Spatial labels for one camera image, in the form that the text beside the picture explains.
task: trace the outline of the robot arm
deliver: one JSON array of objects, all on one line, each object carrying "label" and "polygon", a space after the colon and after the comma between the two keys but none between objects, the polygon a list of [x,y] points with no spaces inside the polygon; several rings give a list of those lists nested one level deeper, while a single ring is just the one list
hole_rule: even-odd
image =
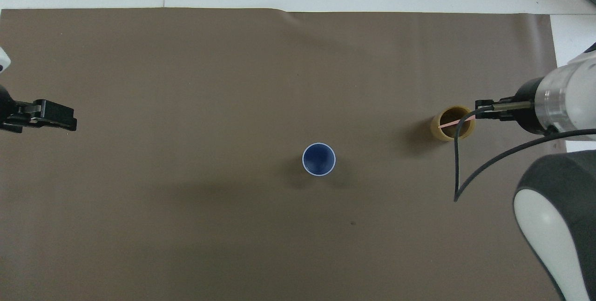
[{"label": "robot arm", "polygon": [[596,151],[547,155],[520,180],[517,223],[566,300],[596,300]]},{"label": "robot arm", "polygon": [[[476,118],[501,121],[515,120],[530,133],[548,135],[596,128],[596,43],[581,55],[559,67],[543,78],[524,84],[513,97],[498,102],[476,101],[476,108],[509,102],[532,102],[529,109],[489,111]],[[596,136],[579,136],[570,139],[596,140]]]},{"label": "robot arm", "polygon": [[[6,52],[0,48],[0,73],[10,65]],[[0,86],[0,130],[21,133],[23,127],[60,127],[75,131],[77,120],[71,108],[38,99],[32,103],[15,101],[8,91]]]}]

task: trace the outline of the brown mat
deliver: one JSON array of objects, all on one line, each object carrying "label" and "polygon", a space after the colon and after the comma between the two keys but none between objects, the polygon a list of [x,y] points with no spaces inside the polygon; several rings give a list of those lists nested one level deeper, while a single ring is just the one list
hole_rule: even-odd
[{"label": "brown mat", "polygon": [[[512,199],[538,146],[453,203],[428,121],[555,68],[549,17],[4,10],[3,300],[557,300]],[[536,136],[482,121],[462,175]],[[312,142],[337,154],[315,178]]]}]

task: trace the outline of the yellow cup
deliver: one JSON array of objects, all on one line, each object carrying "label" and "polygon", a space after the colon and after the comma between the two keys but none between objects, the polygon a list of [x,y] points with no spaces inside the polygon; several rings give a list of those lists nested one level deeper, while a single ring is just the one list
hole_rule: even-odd
[{"label": "yellow cup", "polygon": [[[451,106],[439,112],[437,116],[434,116],[433,120],[430,121],[430,131],[436,139],[443,140],[443,142],[451,142],[453,137],[455,137],[456,125],[443,127],[442,129],[439,128],[439,126],[460,120],[470,111],[471,110],[468,107],[463,105]],[[467,121],[466,124],[464,124],[464,126],[461,128],[460,139],[464,139],[465,137],[471,135],[472,131],[474,131],[475,125],[475,120]]]}]

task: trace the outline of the white robot arm casing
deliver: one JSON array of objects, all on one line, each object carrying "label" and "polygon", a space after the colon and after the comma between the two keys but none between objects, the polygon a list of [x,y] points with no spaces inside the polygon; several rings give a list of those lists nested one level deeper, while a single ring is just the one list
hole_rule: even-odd
[{"label": "white robot arm casing", "polygon": [[6,52],[0,48],[0,73],[8,68],[10,65],[10,58]]},{"label": "white robot arm casing", "polygon": [[[583,53],[545,76],[538,86],[535,111],[540,124],[559,132],[596,129],[596,50]],[[596,136],[571,137],[596,140]]]}]

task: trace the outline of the wire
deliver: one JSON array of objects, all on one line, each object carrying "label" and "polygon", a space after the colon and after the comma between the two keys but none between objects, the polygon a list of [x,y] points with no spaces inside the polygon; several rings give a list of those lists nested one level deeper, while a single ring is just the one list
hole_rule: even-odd
[{"label": "wire", "polygon": [[542,144],[545,142],[550,142],[551,140],[557,140],[557,139],[562,139],[562,138],[568,138],[568,137],[575,137],[575,136],[587,136],[587,135],[596,135],[596,129],[585,129],[585,130],[573,130],[573,131],[566,131],[566,132],[560,132],[560,133],[552,133],[546,137],[542,137],[542,138],[538,138],[535,140],[531,140],[527,143],[521,144],[519,146],[516,146],[510,150],[506,150],[505,152],[501,153],[500,155],[497,155],[496,157],[490,159],[489,161],[486,161],[484,163],[484,165],[478,167],[477,170],[474,171],[474,173],[472,173],[468,179],[466,179],[466,181],[464,182],[464,184],[461,185],[460,188],[458,188],[459,185],[459,160],[458,160],[458,147],[457,147],[457,137],[459,134],[459,130],[456,130],[455,132],[455,137],[454,137],[454,141],[455,141],[455,195],[453,198],[454,202],[457,202],[457,200],[460,198],[461,194],[464,192],[464,189],[466,187],[468,187],[468,185],[470,184],[470,182],[472,182],[472,180],[474,180],[476,178],[476,176],[478,176],[478,174],[482,173],[485,169],[487,169],[488,167],[490,167],[491,165],[493,165],[494,163],[496,163],[497,161],[508,157],[509,155],[519,152],[521,150],[525,150],[526,148],[532,147],[532,146],[536,146],[537,144]]},{"label": "wire", "polygon": [[454,193],[455,198],[454,198],[454,202],[457,201],[457,197],[459,196],[457,194],[457,192],[458,192],[458,189],[460,188],[460,147],[459,147],[459,143],[458,143],[458,138],[460,137],[461,128],[464,127],[464,124],[466,124],[466,119],[470,118],[471,116],[476,116],[477,114],[480,114],[482,112],[492,111],[492,110],[494,110],[494,106],[492,106],[492,105],[485,106],[483,108],[478,108],[476,110],[472,110],[472,111],[468,112],[468,114],[466,114],[464,117],[462,117],[460,119],[460,122],[455,127],[455,136],[453,137],[453,142],[454,142],[454,146],[455,146],[455,193]]}]

